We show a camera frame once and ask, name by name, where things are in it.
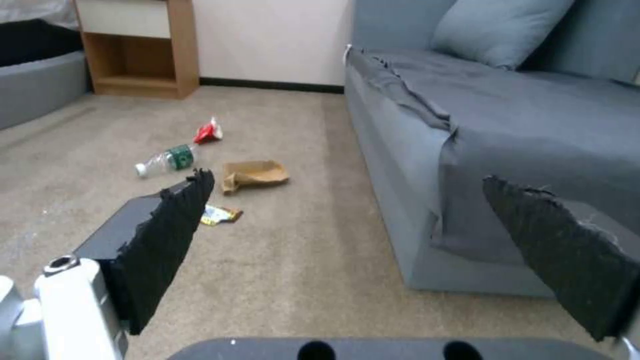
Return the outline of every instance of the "screw hole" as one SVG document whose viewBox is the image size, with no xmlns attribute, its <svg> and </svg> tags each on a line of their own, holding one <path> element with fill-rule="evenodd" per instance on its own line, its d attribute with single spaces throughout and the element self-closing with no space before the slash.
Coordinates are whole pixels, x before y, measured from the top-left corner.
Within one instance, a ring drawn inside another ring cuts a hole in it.
<svg viewBox="0 0 640 360">
<path fill-rule="evenodd" d="M 335 360 L 335 352 L 325 342 L 311 341 L 300 348 L 298 360 Z"/>
<path fill-rule="evenodd" d="M 452 341 L 444 347 L 445 360 L 482 360 L 482 356 L 471 344 Z"/>
<path fill-rule="evenodd" d="M 54 261 L 51 261 L 49 265 L 52 268 L 61 268 L 63 266 L 67 266 L 71 262 L 71 258 L 69 256 L 61 256 Z"/>
</svg>

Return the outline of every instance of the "carpet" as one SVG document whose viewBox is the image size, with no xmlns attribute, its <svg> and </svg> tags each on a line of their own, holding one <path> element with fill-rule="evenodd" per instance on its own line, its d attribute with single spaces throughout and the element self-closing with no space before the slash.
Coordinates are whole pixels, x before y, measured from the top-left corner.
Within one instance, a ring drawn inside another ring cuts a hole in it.
<svg viewBox="0 0 640 360">
<path fill-rule="evenodd" d="M 218 337 L 551 337 L 597 347 L 551 300 L 406 289 L 342 95 L 202 87 L 184 101 L 98 97 L 0 132 L 0 274 L 25 296 L 127 199 L 189 172 L 134 164 L 191 141 L 215 115 L 225 137 L 199 166 L 236 224 L 201 226 L 128 359 Z M 221 194 L 222 164 L 277 160 L 274 188 Z"/>
</svg>

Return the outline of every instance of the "green bottle label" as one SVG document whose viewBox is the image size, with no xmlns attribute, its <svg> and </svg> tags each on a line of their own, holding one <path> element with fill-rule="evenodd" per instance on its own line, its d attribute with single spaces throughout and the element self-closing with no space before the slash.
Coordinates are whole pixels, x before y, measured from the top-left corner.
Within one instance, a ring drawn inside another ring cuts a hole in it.
<svg viewBox="0 0 640 360">
<path fill-rule="evenodd" d="M 169 163 L 174 170 L 182 170 L 183 168 L 188 168 L 193 164 L 193 154 L 191 153 L 191 149 L 189 149 L 188 145 L 172 147 L 167 150 L 167 152 L 171 154 Z"/>
</svg>

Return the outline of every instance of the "nightstand drawer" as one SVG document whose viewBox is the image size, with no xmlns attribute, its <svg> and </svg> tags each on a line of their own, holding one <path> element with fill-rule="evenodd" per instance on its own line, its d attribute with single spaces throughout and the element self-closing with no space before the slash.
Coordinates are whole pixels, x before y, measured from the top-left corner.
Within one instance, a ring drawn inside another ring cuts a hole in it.
<svg viewBox="0 0 640 360">
<path fill-rule="evenodd" d="M 84 32 L 170 38 L 165 1 L 76 0 Z"/>
</svg>

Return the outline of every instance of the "white bottle cap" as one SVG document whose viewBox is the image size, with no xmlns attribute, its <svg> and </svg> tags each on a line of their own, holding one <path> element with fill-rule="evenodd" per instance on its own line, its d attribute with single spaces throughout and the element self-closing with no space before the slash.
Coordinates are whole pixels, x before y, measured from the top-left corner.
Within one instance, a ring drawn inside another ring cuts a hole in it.
<svg viewBox="0 0 640 360">
<path fill-rule="evenodd" d="M 145 164 L 136 164 L 136 171 L 138 173 L 138 176 L 140 177 L 147 176 L 147 167 L 145 166 Z"/>
</svg>

